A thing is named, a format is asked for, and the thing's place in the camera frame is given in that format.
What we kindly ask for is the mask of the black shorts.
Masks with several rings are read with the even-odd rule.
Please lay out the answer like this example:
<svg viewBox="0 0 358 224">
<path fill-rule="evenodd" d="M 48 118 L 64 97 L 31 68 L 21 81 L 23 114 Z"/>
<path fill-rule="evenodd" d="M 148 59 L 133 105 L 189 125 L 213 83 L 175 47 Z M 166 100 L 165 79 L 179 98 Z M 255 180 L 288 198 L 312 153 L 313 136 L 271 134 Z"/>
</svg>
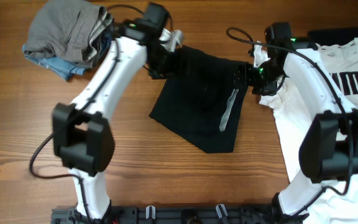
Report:
<svg viewBox="0 0 358 224">
<path fill-rule="evenodd" d="M 150 118 L 205 153 L 233 152 L 247 93 L 241 73 L 246 65 L 184 45 L 174 54 L 174 76 L 165 82 Z"/>
</svg>

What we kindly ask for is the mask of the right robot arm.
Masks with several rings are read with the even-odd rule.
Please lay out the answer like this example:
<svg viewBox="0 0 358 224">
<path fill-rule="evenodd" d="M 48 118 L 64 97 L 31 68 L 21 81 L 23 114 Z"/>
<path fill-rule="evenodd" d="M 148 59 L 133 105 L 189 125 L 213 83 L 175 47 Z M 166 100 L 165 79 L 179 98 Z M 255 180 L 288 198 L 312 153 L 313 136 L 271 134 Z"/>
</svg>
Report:
<svg viewBox="0 0 358 224">
<path fill-rule="evenodd" d="M 265 30 L 267 59 L 254 52 L 254 68 L 246 69 L 246 83 L 256 95 L 278 91 L 279 79 L 288 77 L 297 87 L 312 118 L 300 146 L 301 170 L 291 184 L 272 200 L 276 222 L 300 222 L 330 185 L 358 174 L 358 109 L 340 91 L 323 66 L 317 45 L 307 37 L 293 37 L 287 22 L 275 22 Z"/>
</svg>

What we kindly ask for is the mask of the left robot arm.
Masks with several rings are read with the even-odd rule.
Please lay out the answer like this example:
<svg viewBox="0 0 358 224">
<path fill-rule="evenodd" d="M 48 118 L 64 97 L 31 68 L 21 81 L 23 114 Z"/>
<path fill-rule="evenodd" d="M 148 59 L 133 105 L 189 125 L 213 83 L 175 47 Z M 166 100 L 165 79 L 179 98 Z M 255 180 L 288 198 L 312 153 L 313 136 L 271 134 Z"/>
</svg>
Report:
<svg viewBox="0 0 358 224">
<path fill-rule="evenodd" d="M 87 87 L 69 105 L 59 103 L 53 109 L 54 153 L 75 182 L 78 203 L 54 209 L 52 223 L 112 223 L 104 173 L 115 147 L 109 122 L 124 90 L 144 65 L 153 79 L 173 76 L 172 58 L 183 34 L 166 30 L 169 20 L 170 13 L 152 2 L 141 18 L 124 21 Z"/>
</svg>

